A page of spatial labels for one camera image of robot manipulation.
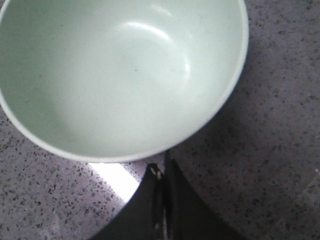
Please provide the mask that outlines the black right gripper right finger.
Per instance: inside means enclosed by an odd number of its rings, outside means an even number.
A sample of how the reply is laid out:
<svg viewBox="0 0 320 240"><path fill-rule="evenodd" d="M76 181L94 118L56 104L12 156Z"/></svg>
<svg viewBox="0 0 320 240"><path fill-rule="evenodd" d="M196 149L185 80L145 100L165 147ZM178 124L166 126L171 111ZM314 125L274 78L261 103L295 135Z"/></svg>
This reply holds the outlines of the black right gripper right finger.
<svg viewBox="0 0 320 240"><path fill-rule="evenodd" d="M168 150L164 155L164 206L169 240L245 239L206 205Z"/></svg>

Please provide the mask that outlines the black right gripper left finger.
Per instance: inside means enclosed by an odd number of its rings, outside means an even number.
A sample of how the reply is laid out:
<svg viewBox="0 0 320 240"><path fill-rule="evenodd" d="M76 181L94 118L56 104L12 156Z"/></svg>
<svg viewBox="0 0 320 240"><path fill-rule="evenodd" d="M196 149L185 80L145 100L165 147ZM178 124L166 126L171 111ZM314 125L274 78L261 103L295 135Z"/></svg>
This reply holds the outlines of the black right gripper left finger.
<svg viewBox="0 0 320 240"><path fill-rule="evenodd" d="M157 164L147 165L137 190L124 208L92 240L163 240L164 179Z"/></svg>

